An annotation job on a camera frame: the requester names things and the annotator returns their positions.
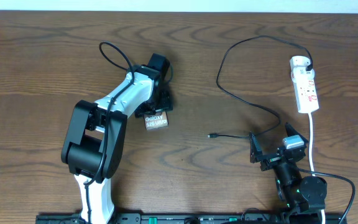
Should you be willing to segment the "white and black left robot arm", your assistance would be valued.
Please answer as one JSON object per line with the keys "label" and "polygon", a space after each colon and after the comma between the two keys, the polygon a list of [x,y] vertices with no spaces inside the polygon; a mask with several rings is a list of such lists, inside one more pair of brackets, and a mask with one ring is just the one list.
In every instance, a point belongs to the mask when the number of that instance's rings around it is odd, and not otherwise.
{"label": "white and black left robot arm", "polygon": [[127,69],[124,81],[104,98],[81,100],[73,109],[61,160],[80,187],[82,223],[109,223],[114,213],[111,177],[122,158],[127,120],[173,109],[165,77],[170,61],[153,54]]}

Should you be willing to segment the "bronze Galaxy smartphone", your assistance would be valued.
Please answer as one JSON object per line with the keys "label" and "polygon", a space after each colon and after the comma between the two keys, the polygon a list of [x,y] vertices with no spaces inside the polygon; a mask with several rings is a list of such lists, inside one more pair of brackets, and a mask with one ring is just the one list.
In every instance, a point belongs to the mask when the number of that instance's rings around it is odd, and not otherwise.
{"label": "bronze Galaxy smartphone", "polygon": [[144,115],[146,130],[160,129],[168,126],[168,117],[165,111],[154,115]]}

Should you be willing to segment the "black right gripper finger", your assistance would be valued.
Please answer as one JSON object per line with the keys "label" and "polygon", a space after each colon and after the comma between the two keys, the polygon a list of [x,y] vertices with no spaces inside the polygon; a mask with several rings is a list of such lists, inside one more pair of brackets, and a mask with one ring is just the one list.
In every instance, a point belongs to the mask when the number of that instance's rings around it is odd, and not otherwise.
{"label": "black right gripper finger", "polygon": [[263,152],[256,136],[252,132],[249,133],[249,141],[250,141],[250,162],[251,163],[260,162],[260,159],[263,157]]}
{"label": "black right gripper finger", "polygon": [[308,142],[307,138],[305,138],[302,134],[295,130],[290,123],[285,123],[285,130],[287,132],[288,137],[299,136],[305,144]]}

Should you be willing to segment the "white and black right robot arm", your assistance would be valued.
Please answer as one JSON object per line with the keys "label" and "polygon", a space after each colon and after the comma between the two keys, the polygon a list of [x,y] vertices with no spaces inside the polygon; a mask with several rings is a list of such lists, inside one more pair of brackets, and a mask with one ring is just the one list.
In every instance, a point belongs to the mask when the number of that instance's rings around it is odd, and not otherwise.
{"label": "white and black right robot arm", "polygon": [[317,176],[300,174],[296,163],[306,156],[305,149],[309,141],[289,123],[285,124],[287,137],[276,152],[264,154],[255,134],[249,134],[250,162],[260,163],[260,170],[273,170],[276,188],[287,208],[280,212],[277,220],[282,223],[296,223],[311,215],[319,223],[319,212],[325,209],[327,183]]}

